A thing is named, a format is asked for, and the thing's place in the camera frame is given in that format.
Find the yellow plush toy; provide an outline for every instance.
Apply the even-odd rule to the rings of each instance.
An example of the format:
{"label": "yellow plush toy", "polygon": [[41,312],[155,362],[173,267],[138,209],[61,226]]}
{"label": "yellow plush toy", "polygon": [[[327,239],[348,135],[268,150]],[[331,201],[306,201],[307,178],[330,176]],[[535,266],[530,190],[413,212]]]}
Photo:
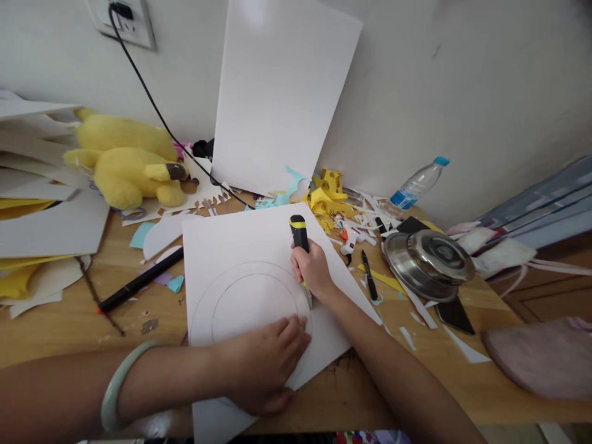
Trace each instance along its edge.
{"label": "yellow plush toy", "polygon": [[165,130],[88,108],[75,114],[83,121],[76,132],[82,149],[66,151],[64,161],[74,169],[93,168],[93,180],[109,205],[133,210],[143,197],[156,197],[169,207],[183,203],[179,180],[187,178],[187,170],[175,162],[177,150]]}
{"label": "yellow plush toy", "polygon": [[165,160],[177,160],[177,150],[164,128],[124,117],[98,114],[90,108],[74,111],[82,124],[76,131],[80,146],[106,151],[113,148],[136,147],[153,152]]}
{"label": "yellow plush toy", "polygon": [[156,197],[169,207],[183,203],[179,180],[187,178],[185,166],[153,152],[136,147],[75,149],[66,151],[64,160],[72,168],[94,168],[93,180],[105,201],[120,210],[140,207],[143,197]]}

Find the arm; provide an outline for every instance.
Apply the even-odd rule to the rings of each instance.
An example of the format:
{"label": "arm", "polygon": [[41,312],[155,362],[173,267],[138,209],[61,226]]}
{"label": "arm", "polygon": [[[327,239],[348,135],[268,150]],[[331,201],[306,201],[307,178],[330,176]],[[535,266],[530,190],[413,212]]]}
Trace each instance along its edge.
{"label": "arm", "polygon": [[353,303],[331,280],[323,249],[292,248],[299,281],[337,318],[402,429],[413,442],[483,443],[485,440],[434,375]]}
{"label": "arm", "polygon": [[[284,383],[306,350],[296,316],[211,347],[157,347],[130,369],[118,397],[124,421],[199,400],[229,397],[252,414],[283,410]],[[77,442],[101,430],[105,390],[132,348],[56,356],[0,371],[4,442]]]}

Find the hand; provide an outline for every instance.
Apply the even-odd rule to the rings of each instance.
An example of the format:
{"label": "hand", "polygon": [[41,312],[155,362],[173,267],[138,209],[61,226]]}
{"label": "hand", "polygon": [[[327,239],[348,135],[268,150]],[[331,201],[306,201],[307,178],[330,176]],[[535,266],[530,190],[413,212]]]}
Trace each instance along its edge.
{"label": "hand", "polygon": [[225,395],[256,416],[284,410],[294,395],[284,384],[311,340],[305,328],[306,317],[295,314],[215,344],[219,368],[228,372]]}
{"label": "hand", "polygon": [[307,288],[315,297],[323,301],[329,294],[334,294],[337,286],[329,274],[329,266],[323,249],[313,240],[308,239],[310,253],[292,243],[292,269],[298,282],[306,282]]}

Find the bottle cap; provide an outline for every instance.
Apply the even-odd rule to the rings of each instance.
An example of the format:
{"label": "bottle cap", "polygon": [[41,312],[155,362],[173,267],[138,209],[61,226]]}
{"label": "bottle cap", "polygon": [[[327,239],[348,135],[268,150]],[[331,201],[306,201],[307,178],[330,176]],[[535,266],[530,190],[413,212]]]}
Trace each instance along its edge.
{"label": "bottle cap", "polygon": [[434,163],[445,167],[450,163],[450,161],[446,157],[438,156],[434,159]]}

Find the wall socket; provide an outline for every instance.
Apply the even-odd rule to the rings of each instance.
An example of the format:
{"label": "wall socket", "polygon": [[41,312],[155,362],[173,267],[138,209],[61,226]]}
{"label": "wall socket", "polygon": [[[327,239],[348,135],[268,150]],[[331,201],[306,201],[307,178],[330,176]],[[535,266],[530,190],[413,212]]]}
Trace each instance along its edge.
{"label": "wall socket", "polygon": [[[133,20],[113,13],[113,21],[121,39],[131,44],[156,51],[156,42],[148,14],[146,0],[119,0],[128,5],[134,14]],[[86,0],[94,27],[102,34],[117,38],[109,19],[110,0]]]}

